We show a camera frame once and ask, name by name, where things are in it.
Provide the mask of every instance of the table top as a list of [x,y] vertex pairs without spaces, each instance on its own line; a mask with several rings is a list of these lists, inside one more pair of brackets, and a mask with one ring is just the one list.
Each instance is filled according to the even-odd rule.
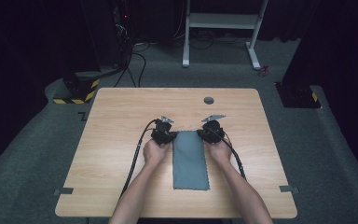
[[[214,103],[204,103],[213,97]],[[136,145],[146,124],[166,116],[171,131],[195,131],[203,119],[225,114],[219,122],[238,152],[248,182],[274,218],[297,214],[258,92],[253,89],[101,88],[79,141],[56,214],[60,217],[111,217]],[[150,139],[147,132],[144,143]],[[141,217],[240,217],[227,182],[205,148],[210,190],[173,189],[172,148],[154,173]],[[235,158],[231,159],[238,169]],[[140,153],[132,179],[145,164]]]

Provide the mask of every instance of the hand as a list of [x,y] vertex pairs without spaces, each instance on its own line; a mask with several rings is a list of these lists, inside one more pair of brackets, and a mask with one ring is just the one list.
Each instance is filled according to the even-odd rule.
[[211,156],[217,163],[220,164],[222,162],[230,161],[231,149],[228,147],[228,145],[226,145],[225,142],[220,141],[215,144],[205,142],[205,145],[211,151]]
[[144,147],[145,164],[158,165],[165,157],[165,152],[170,144],[161,144],[159,146],[155,140],[150,139]]

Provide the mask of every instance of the forearm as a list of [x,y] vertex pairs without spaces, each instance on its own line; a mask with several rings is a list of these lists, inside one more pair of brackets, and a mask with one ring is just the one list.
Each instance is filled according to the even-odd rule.
[[219,164],[245,223],[272,223],[269,211],[257,191],[229,161]]
[[156,164],[146,164],[121,196],[109,224],[136,223],[144,208],[149,179],[156,170]]

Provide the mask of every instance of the person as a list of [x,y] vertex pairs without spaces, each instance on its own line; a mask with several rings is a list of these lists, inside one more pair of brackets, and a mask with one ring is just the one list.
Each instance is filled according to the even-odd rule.
[[[237,172],[230,162],[231,150],[223,142],[205,145],[224,174],[235,204],[246,224],[272,223],[271,216],[257,191]],[[150,139],[144,147],[145,166],[133,179],[117,203],[109,224],[131,224],[138,221],[145,203],[146,189],[150,177],[164,159],[170,144],[159,146]]]

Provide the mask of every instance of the metal bracket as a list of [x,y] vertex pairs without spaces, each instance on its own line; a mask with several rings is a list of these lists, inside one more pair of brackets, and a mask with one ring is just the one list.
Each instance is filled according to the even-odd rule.
[[169,119],[165,116],[161,116],[161,121],[164,123],[174,123],[173,119]]
[[298,194],[300,191],[297,187],[292,186],[279,186],[281,192],[292,192],[292,194]]
[[53,196],[60,196],[61,194],[72,194],[73,191],[74,189],[70,188],[55,189]]
[[211,115],[208,118],[203,119],[202,122],[209,122],[212,120],[217,120],[217,119],[221,119],[221,118],[225,118],[225,117],[226,117],[226,115]]

